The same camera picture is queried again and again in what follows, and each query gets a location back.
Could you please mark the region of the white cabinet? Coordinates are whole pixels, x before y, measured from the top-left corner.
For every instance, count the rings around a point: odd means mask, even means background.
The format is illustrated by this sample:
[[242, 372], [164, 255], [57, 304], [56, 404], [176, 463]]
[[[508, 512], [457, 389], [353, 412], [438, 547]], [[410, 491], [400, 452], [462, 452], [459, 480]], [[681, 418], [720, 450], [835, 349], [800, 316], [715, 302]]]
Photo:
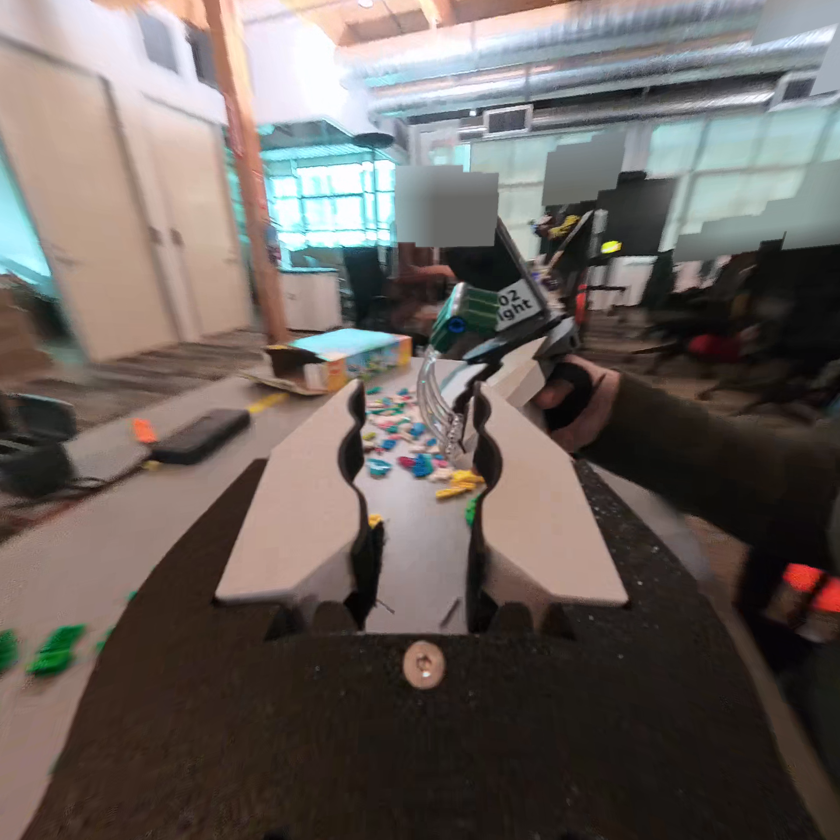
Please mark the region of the white cabinet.
[[279, 279], [290, 331], [323, 333], [341, 326], [340, 275], [336, 269], [283, 269]]

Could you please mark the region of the white door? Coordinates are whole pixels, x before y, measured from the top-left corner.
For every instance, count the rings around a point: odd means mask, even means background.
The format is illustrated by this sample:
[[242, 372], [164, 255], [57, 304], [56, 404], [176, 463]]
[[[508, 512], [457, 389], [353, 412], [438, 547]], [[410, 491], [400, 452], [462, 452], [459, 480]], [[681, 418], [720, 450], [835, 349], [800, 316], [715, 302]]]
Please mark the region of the white door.
[[2, 41], [2, 141], [90, 361], [176, 339], [105, 80]]
[[198, 336], [246, 329], [253, 308], [235, 224], [220, 127], [147, 98], [155, 172]]

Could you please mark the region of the wall vent grille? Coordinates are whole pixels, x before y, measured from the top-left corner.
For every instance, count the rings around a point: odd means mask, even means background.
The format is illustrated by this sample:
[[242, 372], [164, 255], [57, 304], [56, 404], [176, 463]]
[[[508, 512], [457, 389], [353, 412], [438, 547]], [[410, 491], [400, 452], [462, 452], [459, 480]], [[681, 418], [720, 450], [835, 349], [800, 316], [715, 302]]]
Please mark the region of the wall vent grille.
[[134, 15], [148, 60], [157, 67], [178, 74], [179, 67], [174, 42], [167, 24], [158, 17], [142, 10], [137, 11]]
[[205, 86], [217, 90], [214, 48], [210, 35], [204, 29], [188, 25], [185, 37], [192, 53], [196, 78]]

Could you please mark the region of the pile of small green bricks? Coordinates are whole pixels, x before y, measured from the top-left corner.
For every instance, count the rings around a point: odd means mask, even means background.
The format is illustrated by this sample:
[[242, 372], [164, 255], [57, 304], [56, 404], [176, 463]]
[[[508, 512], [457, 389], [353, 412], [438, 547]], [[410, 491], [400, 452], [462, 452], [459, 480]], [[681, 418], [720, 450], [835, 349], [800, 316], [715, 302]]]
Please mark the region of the pile of small green bricks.
[[[25, 668], [28, 677], [42, 679], [64, 673], [76, 660], [76, 648], [88, 631], [85, 624], [63, 625], [37, 647]], [[1, 675], [13, 669], [21, 654], [21, 641], [12, 628], [1, 632]]]

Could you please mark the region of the grey desk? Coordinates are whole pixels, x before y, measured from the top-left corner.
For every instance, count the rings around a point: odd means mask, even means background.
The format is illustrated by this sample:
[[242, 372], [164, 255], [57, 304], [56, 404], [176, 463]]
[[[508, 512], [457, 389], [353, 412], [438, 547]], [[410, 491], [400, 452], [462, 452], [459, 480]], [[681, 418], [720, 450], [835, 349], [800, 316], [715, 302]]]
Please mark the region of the grey desk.
[[751, 689], [690, 575], [618, 514], [597, 517], [632, 609], [569, 610], [574, 641], [436, 637], [434, 689], [406, 681], [407, 630], [438, 629], [469, 534], [402, 473], [360, 478], [385, 518], [376, 633], [268, 641], [275, 607], [215, 605], [275, 419], [3, 547], [6, 626], [113, 630], [45, 686], [2, 679], [2, 838], [737, 838]]

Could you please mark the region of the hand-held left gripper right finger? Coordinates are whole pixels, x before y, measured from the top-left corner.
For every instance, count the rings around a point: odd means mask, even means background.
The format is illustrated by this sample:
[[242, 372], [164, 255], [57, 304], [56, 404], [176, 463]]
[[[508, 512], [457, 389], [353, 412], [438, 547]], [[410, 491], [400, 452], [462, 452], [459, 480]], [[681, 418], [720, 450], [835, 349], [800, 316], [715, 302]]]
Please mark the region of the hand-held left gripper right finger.
[[547, 631], [563, 608], [631, 598], [572, 459], [486, 382], [474, 388], [472, 467], [485, 488], [469, 538], [465, 620], [486, 632], [510, 604]]

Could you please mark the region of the silver air duct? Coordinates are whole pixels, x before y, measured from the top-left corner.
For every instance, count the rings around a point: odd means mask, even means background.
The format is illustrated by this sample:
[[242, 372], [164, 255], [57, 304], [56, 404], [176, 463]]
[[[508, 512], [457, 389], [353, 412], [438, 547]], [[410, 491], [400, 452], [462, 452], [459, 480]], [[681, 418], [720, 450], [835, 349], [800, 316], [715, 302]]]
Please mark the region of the silver air duct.
[[530, 107], [540, 127], [669, 120], [765, 110], [786, 70], [640, 62], [561, 69], [526, 65], [413, 80], [369, 90], [367, 116], [409, 122], [463, 120]]
[[571, 2], [337, 49], [346, 87], [671, 46], [753, 30], [763, 2]]

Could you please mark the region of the black office chair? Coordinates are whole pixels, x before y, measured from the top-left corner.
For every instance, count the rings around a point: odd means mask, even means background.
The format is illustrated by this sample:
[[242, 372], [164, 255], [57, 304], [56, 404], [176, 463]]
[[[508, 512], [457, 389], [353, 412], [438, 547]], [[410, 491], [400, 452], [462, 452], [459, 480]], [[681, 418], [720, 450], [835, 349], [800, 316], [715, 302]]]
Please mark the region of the black office chair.
[[386, 296], [379, 251], [374, 246], [342, 247], [346, 278], [353, 297], [353, 323], [358, 329], [388, 332], [392, 301]]

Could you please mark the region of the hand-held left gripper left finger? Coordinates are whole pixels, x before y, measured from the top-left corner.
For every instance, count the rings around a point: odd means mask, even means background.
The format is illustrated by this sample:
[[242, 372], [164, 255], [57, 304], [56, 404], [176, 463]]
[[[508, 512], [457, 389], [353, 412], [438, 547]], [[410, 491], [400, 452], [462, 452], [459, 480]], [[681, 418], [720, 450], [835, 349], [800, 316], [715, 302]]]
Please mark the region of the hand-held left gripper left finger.
[[347, 384], [270, 451], [214, 594], [219, 606], [278, 606], [312, 624], [323, 603], [363, 629], [382, 541], [354, 481], [364, 467], [365, 388]]

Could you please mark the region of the person's right forearm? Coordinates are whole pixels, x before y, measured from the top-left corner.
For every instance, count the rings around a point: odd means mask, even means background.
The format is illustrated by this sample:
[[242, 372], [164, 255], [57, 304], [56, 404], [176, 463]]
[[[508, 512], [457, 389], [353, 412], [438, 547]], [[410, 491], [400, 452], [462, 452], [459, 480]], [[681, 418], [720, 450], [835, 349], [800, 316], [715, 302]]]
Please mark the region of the person's right forearm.
[[779, 431], [622, 375], [584, 458], [756, 550], [838, 574], [838, 421]]

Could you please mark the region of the duct vent grille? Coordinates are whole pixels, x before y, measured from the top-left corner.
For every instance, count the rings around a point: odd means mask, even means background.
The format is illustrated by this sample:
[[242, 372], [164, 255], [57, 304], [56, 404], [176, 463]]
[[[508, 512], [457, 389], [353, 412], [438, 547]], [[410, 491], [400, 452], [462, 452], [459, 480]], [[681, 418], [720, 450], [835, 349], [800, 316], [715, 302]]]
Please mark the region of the duct vent grille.
[[531, 103], [483, 112], [485, 139], [527, 134], [531, 131], [533, 106]]

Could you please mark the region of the colourful toy brick box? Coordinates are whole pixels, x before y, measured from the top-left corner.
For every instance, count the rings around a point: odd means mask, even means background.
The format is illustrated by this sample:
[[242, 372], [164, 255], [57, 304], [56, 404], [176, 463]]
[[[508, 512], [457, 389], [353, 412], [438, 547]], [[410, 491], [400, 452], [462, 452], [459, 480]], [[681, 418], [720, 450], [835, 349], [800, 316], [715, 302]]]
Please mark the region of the colourful toy brick box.
[[406, 335], [338, 329], [264, 348], [266, 362], [240, 376], [298, 396], [323, 396], [356, 379], [369, 381], [409, 365], [413, 340]]

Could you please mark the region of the orange traffic cone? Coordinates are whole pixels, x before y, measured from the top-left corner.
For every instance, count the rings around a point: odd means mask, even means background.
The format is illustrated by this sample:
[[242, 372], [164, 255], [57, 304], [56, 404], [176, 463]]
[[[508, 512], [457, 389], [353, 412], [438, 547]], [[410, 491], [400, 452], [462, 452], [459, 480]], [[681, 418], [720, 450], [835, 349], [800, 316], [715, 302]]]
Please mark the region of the orange traffic cone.
[[789, 564], [764, 616], [815, 644], [839, 637], [839, 580], [803, 564]]

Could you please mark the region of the dark green brick clear tubes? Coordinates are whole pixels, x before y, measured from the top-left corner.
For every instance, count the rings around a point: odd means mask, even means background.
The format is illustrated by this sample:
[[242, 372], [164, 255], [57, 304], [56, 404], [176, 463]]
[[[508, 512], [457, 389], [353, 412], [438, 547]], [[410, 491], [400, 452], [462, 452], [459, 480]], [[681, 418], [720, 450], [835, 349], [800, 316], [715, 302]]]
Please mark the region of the dark green brick clear tubes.
[[453, 403], [447, 403], [435, 374], [435, 365], [465, 337], [491, 338], [497, 327], [498, 294], [459, 282], [439, 311], [428, 336], [416, 380], [416, 406], [440, 453], [457, 460], [464, 452], [464, 433], [471, 402], [464, 385]]

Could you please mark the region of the person's right hand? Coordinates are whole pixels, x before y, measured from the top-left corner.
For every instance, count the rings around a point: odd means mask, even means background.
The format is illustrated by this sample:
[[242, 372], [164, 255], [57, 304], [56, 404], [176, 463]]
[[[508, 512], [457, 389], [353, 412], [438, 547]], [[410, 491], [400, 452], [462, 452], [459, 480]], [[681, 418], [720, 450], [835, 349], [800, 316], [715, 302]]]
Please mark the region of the person's right hand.
[[606, 427], [620, 383], [618, 372], [569, 354], [553, 368], [531, 404], [552, 440], [576, 455]]

